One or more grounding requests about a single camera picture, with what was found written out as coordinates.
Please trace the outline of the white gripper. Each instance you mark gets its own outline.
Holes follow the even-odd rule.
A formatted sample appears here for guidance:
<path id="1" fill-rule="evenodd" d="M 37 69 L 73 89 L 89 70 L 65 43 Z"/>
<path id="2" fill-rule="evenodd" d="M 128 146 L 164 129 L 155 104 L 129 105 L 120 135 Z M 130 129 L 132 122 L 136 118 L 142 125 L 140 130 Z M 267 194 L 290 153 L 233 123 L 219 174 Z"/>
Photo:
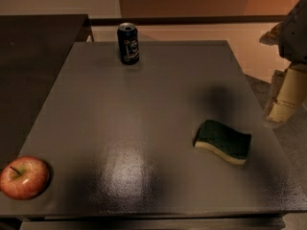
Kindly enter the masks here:
<path id="1" fill-rule="evenodd" d="M 264 125 L 281 127 L 307 98 L 307 0 L 299 0 L 283 24 L 276 24 L 259 42 L 278 44 L 279 55 L 292 62 L 286 70 L 274 72 L 265 105 Z"/>

